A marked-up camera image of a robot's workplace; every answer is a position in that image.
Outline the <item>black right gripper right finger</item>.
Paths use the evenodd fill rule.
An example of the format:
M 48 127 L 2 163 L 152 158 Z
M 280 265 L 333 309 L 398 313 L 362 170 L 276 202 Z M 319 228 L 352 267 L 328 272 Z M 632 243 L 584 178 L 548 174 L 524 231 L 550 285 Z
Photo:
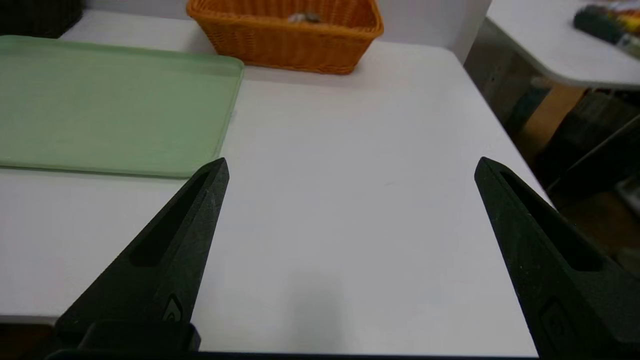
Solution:
M 639 353 L 639 280 L 507 166 L 480 158 L 475 183 L 537 352 Z

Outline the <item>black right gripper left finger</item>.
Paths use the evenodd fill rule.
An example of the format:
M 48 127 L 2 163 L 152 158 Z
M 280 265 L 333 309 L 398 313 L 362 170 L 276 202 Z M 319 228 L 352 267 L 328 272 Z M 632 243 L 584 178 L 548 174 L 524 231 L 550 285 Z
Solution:
M 230 174 L 208 162 L 55 322 L 80 350 L 196 351 L 191 318 Z

